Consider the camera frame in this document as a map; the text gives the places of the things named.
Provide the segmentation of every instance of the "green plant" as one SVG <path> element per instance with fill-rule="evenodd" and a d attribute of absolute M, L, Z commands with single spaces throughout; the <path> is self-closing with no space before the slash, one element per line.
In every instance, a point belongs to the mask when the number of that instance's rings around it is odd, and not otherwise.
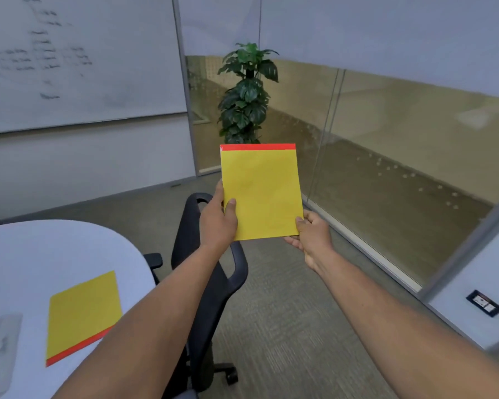
<path fill-rule="evenodd" d="M 221 110 L 219 122 L 222 122 L 220 135 L 224 136 L 227 144 L 255 144 L 260 143 L 257 130 L 266 119 L 268 100 L 260 80 L 265 78 L 279 82 L 277 66 L 272 60 L 265 58 L 274 50 L 259 50 L 255 43 L 246 45 L 237 44 L 240 49 L 235 50 L 223 58 L 224 65 L 218 70 L 233 72 L 242 79 L 233 88 L 228 89 L 218 105 Z"/>

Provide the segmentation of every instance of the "yellow notepad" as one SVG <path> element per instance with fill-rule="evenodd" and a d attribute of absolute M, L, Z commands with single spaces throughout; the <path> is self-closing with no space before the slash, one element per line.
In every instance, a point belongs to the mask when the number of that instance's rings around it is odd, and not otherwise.
<path fill-rule="evenodd" d="M 101 339 L 122 316 L 114 271 L 50 298 L 46 366 Z"/>
<path fill-rule="evenodd" d="M 236 241 L 298 235 L 303 217 L 295 144 L 220 146 L 224 200 L 237 200 Z"/>

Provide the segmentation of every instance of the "person's left hand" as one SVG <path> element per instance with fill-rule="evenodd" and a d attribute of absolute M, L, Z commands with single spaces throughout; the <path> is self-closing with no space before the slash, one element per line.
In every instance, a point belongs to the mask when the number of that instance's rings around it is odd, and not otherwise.
<path fill-rule="evenodd" d="M 214 196 L 203 209 L 200 217 L 200 246 L 212 248 L 219 255 L 223 254 L 237 231 L 236 201 L 231 199 L 222 211 L 223 184 L 217 183 Z"/>

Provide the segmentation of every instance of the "white table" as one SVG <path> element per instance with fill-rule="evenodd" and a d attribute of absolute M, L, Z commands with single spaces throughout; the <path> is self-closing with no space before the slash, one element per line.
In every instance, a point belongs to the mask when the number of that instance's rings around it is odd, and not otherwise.
<path fill-rule="evenodd" d="M 122 312 L 154 286 L 146 261 L 120 234 L 91 223 L 0 226 L 0 315 L 23 314 L 13 380 L 4 399 L 50 398 L 97 343 L 45 367 L 50 297 L 114 270 Z"/>

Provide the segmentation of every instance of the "yellow notepad held in hands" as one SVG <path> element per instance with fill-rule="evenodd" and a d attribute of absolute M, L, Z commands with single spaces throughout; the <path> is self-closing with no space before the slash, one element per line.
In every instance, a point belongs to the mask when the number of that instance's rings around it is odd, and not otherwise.
<path fill-rule="evenodd" d="M 122 317 L 114 271 L 50 298 L 46 366 L 100 340 Z"/>
<path fill-rule="evenodd" d="M 299 234 L 295 144 L 223 144 L 220 158 L 224 201 L 237 200 L 236 241 Z"/>

